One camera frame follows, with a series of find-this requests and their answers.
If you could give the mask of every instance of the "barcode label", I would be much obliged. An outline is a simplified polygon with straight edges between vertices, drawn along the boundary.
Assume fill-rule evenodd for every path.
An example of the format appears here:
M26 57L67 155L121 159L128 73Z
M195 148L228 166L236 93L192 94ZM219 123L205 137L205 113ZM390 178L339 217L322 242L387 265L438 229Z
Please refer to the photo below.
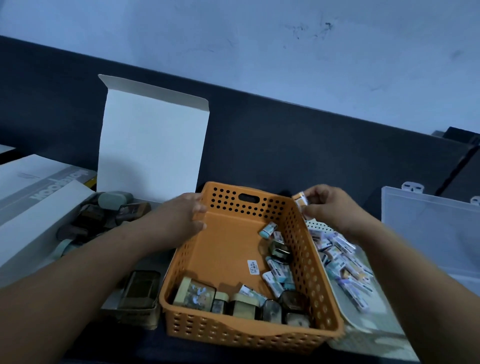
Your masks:
M260 269L258 269L258 264L256 260L247 260L248 263L248 269L250 271L250 274L253 275L260 275Z

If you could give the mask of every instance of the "hand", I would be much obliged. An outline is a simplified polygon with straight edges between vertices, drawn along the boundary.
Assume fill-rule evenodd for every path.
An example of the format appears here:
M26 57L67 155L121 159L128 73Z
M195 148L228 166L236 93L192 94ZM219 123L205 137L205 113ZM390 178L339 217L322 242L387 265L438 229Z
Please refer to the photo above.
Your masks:
M303 193L310 203L303 214L324 222L347 239L355 239L367 224L377 221L340 188L319 184Z
M201 198L202 194L182 194L124 226L135 229L145 241L145 254L177 248L206 229L205 223L193 220L195 213L206 212Z

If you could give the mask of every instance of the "basket handle hole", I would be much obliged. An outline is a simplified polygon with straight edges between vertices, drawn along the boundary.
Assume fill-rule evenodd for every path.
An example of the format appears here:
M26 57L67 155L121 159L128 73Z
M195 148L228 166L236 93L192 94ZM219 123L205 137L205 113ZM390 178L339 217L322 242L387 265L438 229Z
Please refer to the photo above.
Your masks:
M239 199L245 202L250 202L252 204L257 204L260 202L260 197L253 196L251 194L240 194Z

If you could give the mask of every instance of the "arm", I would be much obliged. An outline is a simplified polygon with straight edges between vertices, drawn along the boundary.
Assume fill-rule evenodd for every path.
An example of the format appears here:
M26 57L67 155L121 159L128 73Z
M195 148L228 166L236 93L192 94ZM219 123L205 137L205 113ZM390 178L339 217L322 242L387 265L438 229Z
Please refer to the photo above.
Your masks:
M57 362L115 285L144 256L175 248L205 228L205 207L184 194L110 230L0 290L2 363Z
M367 254L405 334L425 363L480 362L480 298L369 215L344 191L318 185L305 191L304 213L322 221Z

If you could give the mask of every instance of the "white wall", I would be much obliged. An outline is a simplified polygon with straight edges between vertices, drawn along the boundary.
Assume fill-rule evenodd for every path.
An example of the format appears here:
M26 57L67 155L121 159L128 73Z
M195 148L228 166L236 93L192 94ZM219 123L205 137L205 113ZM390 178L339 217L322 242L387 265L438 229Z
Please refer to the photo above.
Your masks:
M421 133L480 132L479 15L477 0L0 0L0 34Z

